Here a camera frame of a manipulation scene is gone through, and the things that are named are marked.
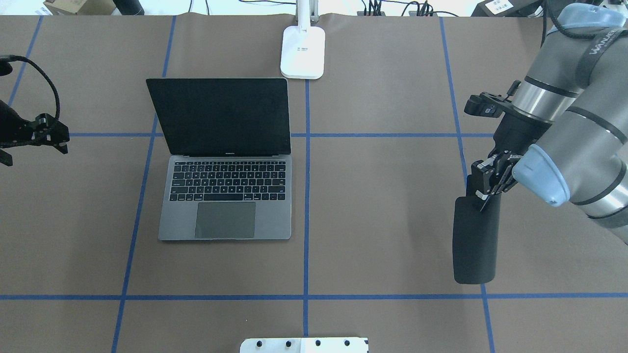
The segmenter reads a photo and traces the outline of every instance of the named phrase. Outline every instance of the laptop screen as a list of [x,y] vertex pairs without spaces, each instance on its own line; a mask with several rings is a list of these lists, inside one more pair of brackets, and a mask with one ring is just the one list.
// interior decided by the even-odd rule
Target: laptop screen
[[173,155],[290,154],[286,79],[148,79],[146,85]]

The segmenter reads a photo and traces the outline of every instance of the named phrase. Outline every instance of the white plastic part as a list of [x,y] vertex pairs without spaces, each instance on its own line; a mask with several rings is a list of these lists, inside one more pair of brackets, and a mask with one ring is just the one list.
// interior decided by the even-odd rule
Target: white plastic part
[[325,69],[325,31],[310,26],[310,0],[298,4],[298,26],[283,31],[281,74],[289,79],[319,79]]
[[240,353],[368,353],[369,339],[360,337],[307,337],[246,339]]

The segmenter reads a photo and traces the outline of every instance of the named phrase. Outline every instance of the silver laptop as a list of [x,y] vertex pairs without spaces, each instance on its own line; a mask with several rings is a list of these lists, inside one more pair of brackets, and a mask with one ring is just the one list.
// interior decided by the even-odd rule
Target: silver laptop
[[148,79],[172,156],[159,239],[288,239],[286,79]]

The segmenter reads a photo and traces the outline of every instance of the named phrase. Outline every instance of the white label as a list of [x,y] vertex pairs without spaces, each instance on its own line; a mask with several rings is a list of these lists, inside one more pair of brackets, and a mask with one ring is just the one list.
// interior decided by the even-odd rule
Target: white label
[[495,0],[490,3],[486,3],[486,8],[493,14],[502,13],[508,9],[512,9],[514,6],[508,0]]

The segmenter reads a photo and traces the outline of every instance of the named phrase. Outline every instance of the desk lamp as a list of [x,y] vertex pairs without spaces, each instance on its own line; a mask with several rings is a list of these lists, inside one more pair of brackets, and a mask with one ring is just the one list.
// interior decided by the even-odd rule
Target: desk lamp
[[310,26],[311,8],[318,14],[318,0],[297,0],[298,26],[283,31],[280,68],[289,79],[315,80],[323,75],[325,31]]

